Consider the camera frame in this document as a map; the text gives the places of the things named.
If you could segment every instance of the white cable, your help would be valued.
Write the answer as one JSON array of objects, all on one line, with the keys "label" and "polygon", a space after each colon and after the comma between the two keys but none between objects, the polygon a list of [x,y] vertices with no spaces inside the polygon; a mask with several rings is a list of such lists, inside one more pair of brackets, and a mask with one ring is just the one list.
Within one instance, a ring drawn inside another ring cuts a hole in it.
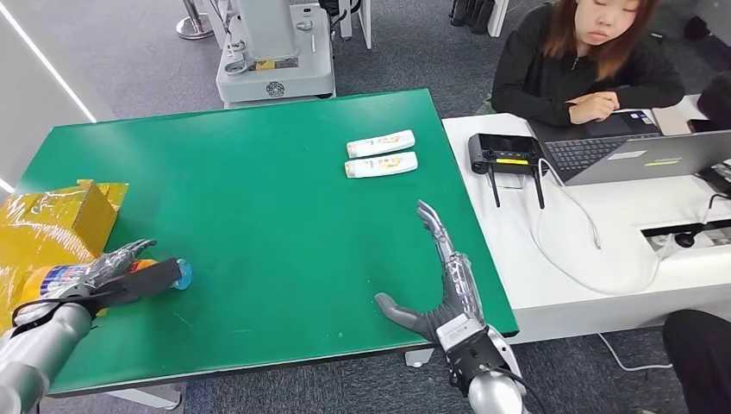
[{"label": "white cable", "polygon": [[[546,165],[548,166],[548,169],[551,170],[551,172],[553,173],[553,176],[555,178],[558,176],[558,174],[556,174],[556,172],[553,170],[553,167],[550,164],[548,164],[548,162],[546,160],[544,160],[544,159],[541,158],[538,161],[538,167],[539,167],[539,172],[540,172],[539,173],[539,179],[542,178],[542,175],[543,175],[542,174],[542,170],[541,170],[541,166],[540,166],[541,162],[545,162],[546,163]],[[560,183],[560,180],[558,178],[556,178],[556,182],[557,183]],[[590,223],[590,226],[591,226],[591,232],[592,232],[592,237],[593,237],[593,240],[594,240],[594,245],[595,245],[595,247],[597,249],[601,249],[601,243],[600,243],[600,240],[599,240],[599,234],[598,234],[598,231],[597,231],[597,226],[594,224],[594,221],[589,216],[589,213],[567,191],[564,191],[563,190],[562,185],[558,185],[558,187],[561,190],[561,192],[563,192],[568,198],[570,198],[571,201],[573,203],[575,203],[579,207],[579,209],[581,209],[581,211],[583,211],[584,215],[589,220],[589,223]],[[528,216],[528,220],[530,220],[530,215],[528,214],[528,207],[525,205],[525,203],[523,203],[523,208],[526,210],[526,215]],[[540,219],[542,218],[542,216],[543,216],[543,210],[540,210],[538,212],[538,219],[535,220],[535,222],[534,222],[534,224],[532,226],[530,226],[529,232],[530,232],[531,239],[533,239],[533,243],[538,248],[538,250],[540,251],[540,253],[543,254],[543,257],[545,257],[546,260],[548,260],[549,263],[551,263],[554,267],[556,267],[559,271],[561,271],[569,279],[572,279],[574,282],[576,282],[579,285],[585,287],[586,289],[589,289],[590,291],[594,291],[596,293],[601,293],[603,295],[609,295],[609,296],[631,295],[631,294],[634,294],[634,293],[637,293],[637,292],[642,292],[645,289],[647,289],[655,281],[655,277],[658,274],[660,262],[663,260],[663,256],[665,255],[665,251],[670,246],[671,239],[672,239],[671,237],[668,237],[667,241],[665,242],[665,246],[663,246],[662,251],[658,254],[657,259],[655,260],[655,263],[653,265],[653,272],[652,272],[649,280],[640,289],[633,289],[633,290],[626,290],[626,291],[614,291],[614,290],[610,290],[610,289],[602,289],[602,288],[598,288],[598,287],[589,285],[589,284],[583,282],[581,279],[572,276],[570,273],[568,273],[566,270],[564,270],[561,266],[559,266],[558,263],[556,263],[553,260],[553,258],[551,258],[550,255],[548,255],[548,253],[546,252],[546,250],[540,244],[540,231],[539,231],[540,227],[539,226],[540,226]]]},{"label": "white cable", "polygon": [[713,199],[716,196],[728,200],[728,198],[722,197],[722,195],[719,195],[719,194],[714,194],[714,195],[710,196],[708,206],[706,206],[706,212],[703,214],[703,219],[701,220],[701,224],[704,226],[706,224],[708,224],[708,216],[710,214],[711,209],[713,208]]},{"label": "white cable", "polygon": [[553,166],[548,163],[548,161],[545,158],[541,158],[538,160],[538,180],[540,182],[540,188],[543,188],[543,168],[541,167],[541,163],[546,164],[548,169],[553,174],[553,177],[556,179],[556,183],[559,185],[559,190],[563,192],[581,211],[584,213],[584,216],[589,220],[589,225],[591,226],[591,237],[594,240],[594,246],[597,248],[597,250],[602,249],[602,241],[599,239],[599,231],[597,230],[597,225],[594,223],[594,220],[591,219],[591,216],[589,216],[589,212],[586,211],[583,205],[581,205],[580,202],[576,201],[576,198],[572,197],[571,194],[568,193],[564,189],[564,183],[561,181],[561,178],[556,173],[556,170],[553,169]]},{"label": "white cable", "polygon": [[612,356],[615,357],[615,361],[617,362],[617,365],[619,365],[619,368],[621,368],[621,369],[623,369],[623,370],[625,370],[625,371],[627,371],[629,373],[632,373],[632,372],[635,372],[635,371],[643,371],[643,370],[646,370],[646,369],[670,369],[670,368],[672,368],[672,364],[668,364],[668,365],[644,365],[642,367],[625,367],[624,364],[622,364],[622,362],[619,361],[619,357],[617,356],[615,350],[612,348],[611,345],[609,345],[609,342],[607,342],[607,338],[605,338],[604,335],[602,335],[602,334],[597,334],[597,335],[599,335],[599,337],[602,338],[602,341],[604,342],[604,345],[607,346],[607,348],[609,349],[609,351],[612,353]]}]

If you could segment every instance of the white tube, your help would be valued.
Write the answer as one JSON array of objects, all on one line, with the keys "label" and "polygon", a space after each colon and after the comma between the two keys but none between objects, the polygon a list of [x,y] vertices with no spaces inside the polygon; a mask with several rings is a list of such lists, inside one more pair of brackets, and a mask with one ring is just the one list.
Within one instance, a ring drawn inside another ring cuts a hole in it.
[{"label": "white tube", "polygon": [[345,163],[345,175],[349,179],[379,177],[381,175],[406,173],[415,170],[418,166],[416,153],[399,153],[385,155],[384,157],[348,161]]},{"label": "white tube", "polygon": [[348,157],[359,158],[413,147],[415,143],[416,138],[414,137],[414,133],[410,129],[407,129],[368,140],[348,142],[346,150]]}]

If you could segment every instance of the green tabletop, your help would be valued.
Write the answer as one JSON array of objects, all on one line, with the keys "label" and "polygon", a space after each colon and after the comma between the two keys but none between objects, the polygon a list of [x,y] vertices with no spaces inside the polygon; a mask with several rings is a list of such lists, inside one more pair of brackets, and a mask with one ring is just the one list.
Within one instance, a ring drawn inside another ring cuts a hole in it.
[{"label": "green tabletop", "polygon": [[[403,129],[417,170],[346,178],[346,142]],[[193,282],[98,318],[52,393],[423,344],[373,300],[440,302],[418,198],[470,257],[487,322],[517,331],[426,90],[58,127],[18,191],[76,179],[129,183],[108,251],[157,239],[143,257],[185,258]]]}]

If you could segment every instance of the white machine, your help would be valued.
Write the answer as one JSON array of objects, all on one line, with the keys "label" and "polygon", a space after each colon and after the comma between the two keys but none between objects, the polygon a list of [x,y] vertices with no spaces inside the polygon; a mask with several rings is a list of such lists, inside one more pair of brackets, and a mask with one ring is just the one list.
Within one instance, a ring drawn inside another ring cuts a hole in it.
[{"label": "white machine", "polygon": [[319,4],[214,1],[222,47],[216,86],[225,108],[334,96],[330,19]]}]

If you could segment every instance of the woman's hand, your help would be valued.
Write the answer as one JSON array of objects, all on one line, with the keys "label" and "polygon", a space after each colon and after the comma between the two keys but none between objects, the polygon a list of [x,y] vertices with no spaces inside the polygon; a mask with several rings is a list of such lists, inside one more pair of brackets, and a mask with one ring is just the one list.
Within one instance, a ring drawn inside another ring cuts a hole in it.
[{"label": "woman's hand", "polygon": [[580,124],[594,120],[603,121],[611,115],[613,110],[615,110],[616,102],[603,95],[591,94],[589,96],[579,98],[583,98],[581,103],[577,103],[569,108],[569,116],[571,117],[572,123]]},{"label": "woman's hand", "polygon": [[589,94],[586,94],[586,95],[582,95],[580,97],[575,97],[572,100],[566,101],[566,102],[567,103],[571,103],[571,104],[578,105],[578,104],[581,104],[583,101],[589,99],[590,97],[603,97],[605,99],[608,99],[608,100],[610,100],[610,101],[612,101],[614,103],[615,110],[618,110],[619,109],[619,99],[617,98],[616,93],[615,92],[612,92],[612,91],[603,91],[603,92],[589,93]]}]

